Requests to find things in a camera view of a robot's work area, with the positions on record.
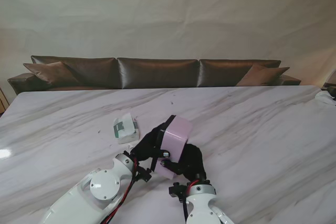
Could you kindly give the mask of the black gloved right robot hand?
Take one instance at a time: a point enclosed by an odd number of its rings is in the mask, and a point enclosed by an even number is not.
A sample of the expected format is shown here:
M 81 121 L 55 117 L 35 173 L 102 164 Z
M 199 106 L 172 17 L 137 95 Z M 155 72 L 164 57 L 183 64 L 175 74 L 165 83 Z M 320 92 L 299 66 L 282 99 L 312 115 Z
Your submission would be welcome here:
M 183 175 L 191 182 L 198 179 L 207 180 L 202 152 L 193 144 L 185 144 L 177 163 L 164 159 L 161 165 L 177 175 Z

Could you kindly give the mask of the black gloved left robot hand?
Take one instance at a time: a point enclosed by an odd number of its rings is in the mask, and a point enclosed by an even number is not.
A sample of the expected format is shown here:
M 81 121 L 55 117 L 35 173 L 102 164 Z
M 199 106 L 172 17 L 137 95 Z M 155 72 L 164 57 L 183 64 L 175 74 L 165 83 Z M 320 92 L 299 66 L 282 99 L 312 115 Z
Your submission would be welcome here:
M 170 152 L 166 150 L 158 149 L 156 142 L 159 136 L 163 133 L 163 129 L 166 123 L 162 123 L 155 127 L 151 132 L 147 133 L 143 139 L 132 149 L 131 156 L 138 162 L 145 161 L 148 158 L 154 160 L 156 164 L 159 158 L 162 158 L 161 166 L 173 171 L 174 163 L 172 163 L 168 158 L 170 157 Z

